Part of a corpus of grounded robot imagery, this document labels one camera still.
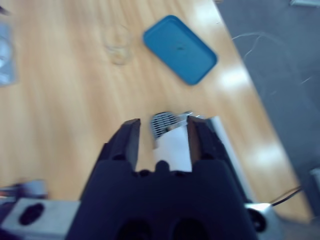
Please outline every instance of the black cable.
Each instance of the black cable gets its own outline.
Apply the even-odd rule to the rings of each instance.
[[[285,193],[281,194],[280,196],[278,196],[277,198],[273,199],[272,201],[269,201],[269,203],[274,203],[276,201],[278,201],[279,199],[282,199],[283,197],[287,196],[288,194],[292,193],[293,191],[296,191],[298,189],[301,189],[301,186],[296,186],[288,191],[286,191]]]
[[[294,189],[291,189],[290,191],[284,193],[283,195],[286,195],[286,194],[292,192]],[[272,202],[271,202],[271,205],[274,207],[274,206],[277,206],[277,205],[279,205],[279,204],[282,204],[283,202],[291,199],[293,196],[295,196],[296,194],[300,193],[301,191],[302,191],[302,188],[301,188],[301,187],[297,187],[296,190],[295,190],[293,193],[291,193],[289,196],[285,197],[284,199],[281,199],[281,200],[279,200],[279,201],[276,201],[277,199],[281,198],[283,195],[280,196],[280,197],[277,197],[277,198],[274,200],[274,201],[276,201],[276,202],[273,202],[273,201],[272,201]]]

